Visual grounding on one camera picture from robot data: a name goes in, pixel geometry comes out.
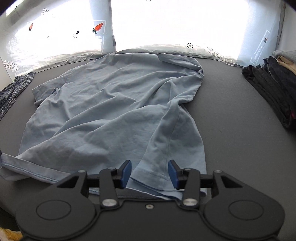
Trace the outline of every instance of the white wall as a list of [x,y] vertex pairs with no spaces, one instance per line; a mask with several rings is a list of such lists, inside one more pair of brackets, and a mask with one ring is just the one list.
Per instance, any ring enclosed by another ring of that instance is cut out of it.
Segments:
[[12,80],[9,77],[0,57],[0,90],[3,90],[11,82]]
[[286,4],[285,18],[278,50],[296,49],[296,12]]

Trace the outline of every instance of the plaid shirt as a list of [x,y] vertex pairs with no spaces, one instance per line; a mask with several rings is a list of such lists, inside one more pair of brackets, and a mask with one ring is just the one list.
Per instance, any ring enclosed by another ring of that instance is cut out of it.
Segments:
[[33,77],[33,72],[23,76],[17,76],[13,83],[0,91],[0,120],[15,103],[16,97],[31,83]]

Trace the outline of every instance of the blue gripper pad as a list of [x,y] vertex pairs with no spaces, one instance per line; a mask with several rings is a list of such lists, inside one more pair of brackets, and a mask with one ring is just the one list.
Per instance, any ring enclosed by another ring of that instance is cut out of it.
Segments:
[[179,180],[178,180],[178,177],[177,177],[177,171],[174,168],[171,160],[168,162],[168,174],[170,176],[170,180],[171,180],[174,188],[177,189],[178,186],[179,186]]
[[128,183],[130,176],[131,176],[131,161],[129,161],[128,164],[125,166],[125,168],[122,170],[122,178],[120,180],[122,188],[126,187],[126,184]]

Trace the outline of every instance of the orange carrot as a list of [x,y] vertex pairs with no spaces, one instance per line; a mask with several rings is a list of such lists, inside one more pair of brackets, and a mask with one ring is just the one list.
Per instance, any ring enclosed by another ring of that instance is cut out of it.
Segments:
[[104,23],[100,23],[99,25],[95,26],[95,28],[93,29],[93,32],[95,32],[95,34],[96,34],[96,32],[102,28],[103,24]]
[[32,31],[32,30],[31,30],[32,27],[33,27],[33,23],[30,25],[30,27],[29,27],[29,31]]

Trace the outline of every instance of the beige folded garment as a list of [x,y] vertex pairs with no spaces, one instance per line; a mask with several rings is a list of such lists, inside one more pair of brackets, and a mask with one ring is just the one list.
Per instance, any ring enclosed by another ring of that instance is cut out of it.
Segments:
[[296,75],[296,64],[293,61],[288,60],[283,56],[277,57],[277,61],[279,65],[284,66],[285,68],[292,71]]
[[19,241],[22,239],[22,233],[20,231],[12,231],[10,229],[0,228],[0,240],[1,241]]

